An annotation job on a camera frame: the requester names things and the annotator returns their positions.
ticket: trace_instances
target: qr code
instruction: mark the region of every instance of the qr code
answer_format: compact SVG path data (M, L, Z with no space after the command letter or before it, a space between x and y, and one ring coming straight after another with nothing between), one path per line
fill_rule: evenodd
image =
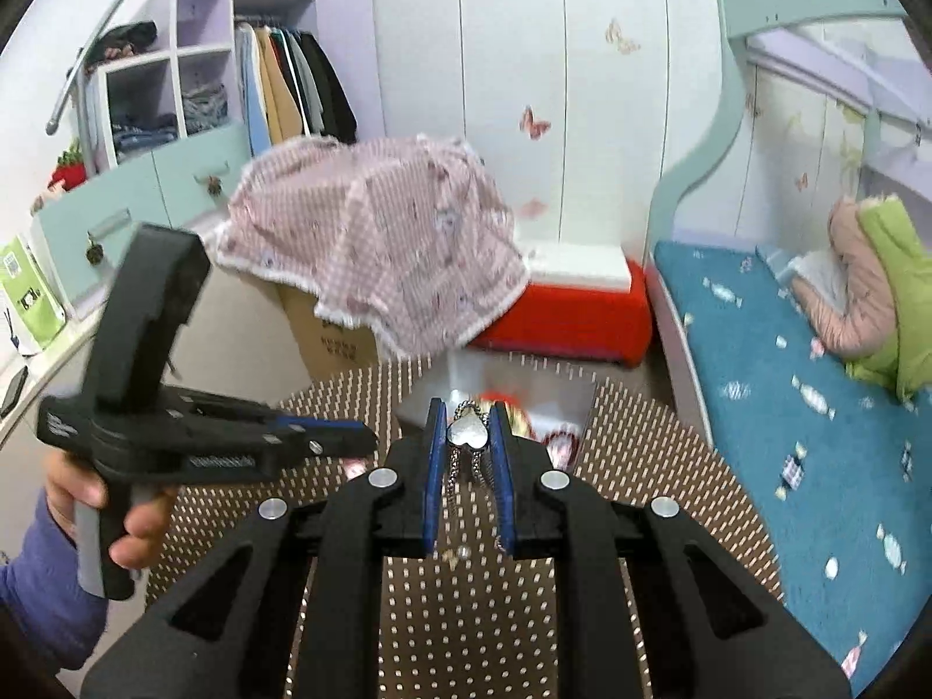
M8 252L3 256L3 267L6 268L10 278L15 278L22 273L20 261L16 259L16 255L12 252Z

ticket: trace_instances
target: pink pillow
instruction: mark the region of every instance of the pink pillow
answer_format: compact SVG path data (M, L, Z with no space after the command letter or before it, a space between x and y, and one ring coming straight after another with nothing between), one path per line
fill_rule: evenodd
M887 273L857 222L859 205L842 198L828 216L828 239L848 272L848 309L839 315L803 278L792 280L826 350L842 359L860 359L876 352L896 333L896 306Z

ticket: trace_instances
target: blue bed sheet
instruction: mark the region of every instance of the blue bed sheet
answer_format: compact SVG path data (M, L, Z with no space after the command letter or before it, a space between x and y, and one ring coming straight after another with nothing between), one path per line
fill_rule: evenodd
M805 315L755 254L662 242L654 259L716 449L775 544L786 607L839 663L857 657L857 696L932 594L932 392L904 406L814 353ZM788 488L793 455L802 480Z

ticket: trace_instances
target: bunk bed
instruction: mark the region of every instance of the bunk bed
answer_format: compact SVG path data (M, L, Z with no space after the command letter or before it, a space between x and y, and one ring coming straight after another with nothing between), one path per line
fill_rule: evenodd
M924 33L929 0L909 1ZM661 177L649 215L649 295L677 410L749 493L775 544L784 603L850 674L854 696L924 696L923 655L932 644L932 391L901 403L847 377L843 363L813 344L798 303L753 244L739 234L703 239L677 208L735 143L749 64L864 114L863 165L928 197L922 188L932 176L916 148L932 129L932 78L921 63L910 72L890 69L875 55L835 49L798 28L906 18L900 0L718 4L719 106L702 141ZM915 128L915 147L884 147L881 119ZM797 234L778 246L802 252L804 239Z

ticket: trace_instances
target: drawer handle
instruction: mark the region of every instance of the drawer handle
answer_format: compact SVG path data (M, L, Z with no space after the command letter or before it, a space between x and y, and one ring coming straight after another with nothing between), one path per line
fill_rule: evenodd
M87 249L84 252L87 261L94 267L99 266L104 261L104 245L93 238L90 231L87 232Z
M213 176L194 176L194 180L201 186L206 186L209 195L217 197L224 193L224 184L220 181L220 176L225 176L227 173L230 173L230 163L225 163L224 169Z
M104 245L101 244L101 239L107 238L129 223L132 223L132 215L129 214L129 209L124 207L87 232L87 249L84 250L84 256L92 266L99 266L104 261Z

